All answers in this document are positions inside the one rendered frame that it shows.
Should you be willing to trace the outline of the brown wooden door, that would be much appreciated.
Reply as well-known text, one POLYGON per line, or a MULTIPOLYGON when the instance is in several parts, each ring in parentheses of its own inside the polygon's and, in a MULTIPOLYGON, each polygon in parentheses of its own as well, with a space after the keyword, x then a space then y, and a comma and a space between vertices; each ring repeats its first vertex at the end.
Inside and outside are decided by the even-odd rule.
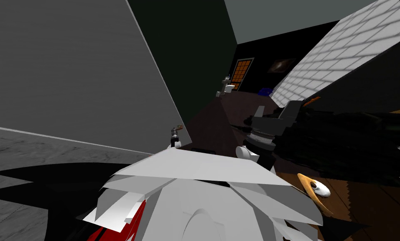
POLYGON ((320 181, 331 195, 321 202, 333 213, 332 218, 359 228, 344 241, 400 241, 400 185, 388 186, 329 179, 308 169, 277 171, 277 175, 303 189, 297 173, 320 181))

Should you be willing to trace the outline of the door with orange panes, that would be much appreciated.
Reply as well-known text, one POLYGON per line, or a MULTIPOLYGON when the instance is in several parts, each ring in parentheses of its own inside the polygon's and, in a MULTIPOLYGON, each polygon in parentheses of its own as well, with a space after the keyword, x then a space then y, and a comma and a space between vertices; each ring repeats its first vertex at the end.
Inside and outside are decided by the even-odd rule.
POLYGON ((230 81, 230 85, 234 86, 233 91, 239 90, 253 60, 254 58, 237 59, 230 81))

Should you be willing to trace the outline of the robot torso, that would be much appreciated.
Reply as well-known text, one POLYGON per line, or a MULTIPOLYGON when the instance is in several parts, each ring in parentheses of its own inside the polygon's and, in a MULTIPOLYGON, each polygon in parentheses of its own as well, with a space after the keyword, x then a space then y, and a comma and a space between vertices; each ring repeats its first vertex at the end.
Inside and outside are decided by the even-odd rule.
POLYGON ((83 221, 102 227, 99 241, 321 241, 323 217, 299 189, 237 157, 182 150, 172 131, 166 150, 114 173, 83 221))

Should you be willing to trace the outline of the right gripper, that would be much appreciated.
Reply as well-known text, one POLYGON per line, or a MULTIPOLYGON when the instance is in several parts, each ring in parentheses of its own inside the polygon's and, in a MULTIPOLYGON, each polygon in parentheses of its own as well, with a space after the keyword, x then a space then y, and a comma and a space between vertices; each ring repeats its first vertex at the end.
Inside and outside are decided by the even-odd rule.
POLYGON ((243 120, 243 123, 252 128, 251 134, 259 136, 281 136, 286 128, 296 122, 296 117, 302 106, 302 101, 291 100, 282 110, 279 118, 263 117, 265 106, 260 105, 254 116, 243 120))

